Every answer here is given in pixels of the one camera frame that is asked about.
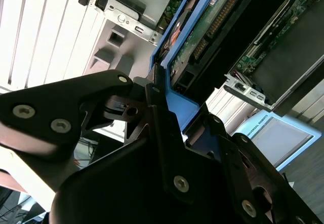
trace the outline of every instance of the blue monitor frame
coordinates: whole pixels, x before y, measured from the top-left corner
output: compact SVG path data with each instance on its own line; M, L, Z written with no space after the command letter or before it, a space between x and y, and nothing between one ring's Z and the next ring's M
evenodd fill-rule
M299 156L304 150L310 147L315 141L317 141L321 137L322 133L314 129L313 127L299 121L298 119L295 119L288 115L280 117L273 112L268 113L264 110L258 112L257 114L246 120L242 125L238 127L235 133L245 134L247 137L252 139L272 118L280 120L312 136L311 139L300 146L293 154L287 157L281 164L279 164L279 166L276 167L277 171L280 171L293 159Z

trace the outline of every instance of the green circuit board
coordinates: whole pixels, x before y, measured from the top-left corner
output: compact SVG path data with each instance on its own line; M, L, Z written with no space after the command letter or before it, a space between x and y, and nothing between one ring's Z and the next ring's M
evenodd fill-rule
M259 53L257 56L251 56L252 45L247 49L245 54L236 64L235 68L239 72L249 75L252 73L257 65L266 57L267 53L274 48L279 42L280 39L298 22L299 17L314 3L319 0L295 0L290 9L286 12L283 19L286 18L284 27L282 30L271 40L270 44L263 49L262 53Z
M230 9L235 5L237 0L211 0L210 4L205 9L199 22L189 35L184 45L180 49L176 58L171 64L171 77L178 72L178 67L187 62L189 57L193 54L199 57L208 44L203 38L204 35L212 37L216 29L220 27Z
M164 10L159 22L158 26L165 30L167 26L170 24L172 18L176 14L179 6L181 5L183 0L170 0L166 9Z

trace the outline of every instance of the monitor screen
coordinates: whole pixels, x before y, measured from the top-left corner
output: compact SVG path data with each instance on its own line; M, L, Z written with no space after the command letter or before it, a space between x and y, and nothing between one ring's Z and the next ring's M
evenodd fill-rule
M251 139L269 162L277 167L313 136L271 117Z

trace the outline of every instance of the silver metal bracket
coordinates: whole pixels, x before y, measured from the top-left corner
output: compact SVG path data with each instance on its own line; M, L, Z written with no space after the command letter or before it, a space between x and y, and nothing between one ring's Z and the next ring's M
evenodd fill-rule
M154 46L157 46L162 38L160 33L139 22L136 12L117 0L108 0L105 11L95 6L95 0L90 0L89 6L93 7L98 13L103 14L107 20L121 26L141 39L150 42Z
M247 84L243 83L242 81L234 78L230 74L225 75L227 77L226 82L224 83L232 90L235 90L242 94L243 96L247 97L248 99L260 104L263 107L267 107L272 110L274 107L273 105L269 105L265 103L266 96L261 92L253 89L252 87L248 86Z

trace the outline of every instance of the cable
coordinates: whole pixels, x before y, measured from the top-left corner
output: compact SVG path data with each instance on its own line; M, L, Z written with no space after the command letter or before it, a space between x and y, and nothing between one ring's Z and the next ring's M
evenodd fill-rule
M27 200L29 200L31 198L31 196L29 196L27 199L25 199L23 202L19 203L18 205L16 205L15 207L11 208L10 210L8 210L5 214L1 215L0 218L5 217L6 215L8 215L10 212L12 212L14 209L16 209L19 205L25 203Z
M286 176L286 173L284 172L282 175L283 175L283 178L285 179L285 181L289 184L289 181L288 181L288 178Z

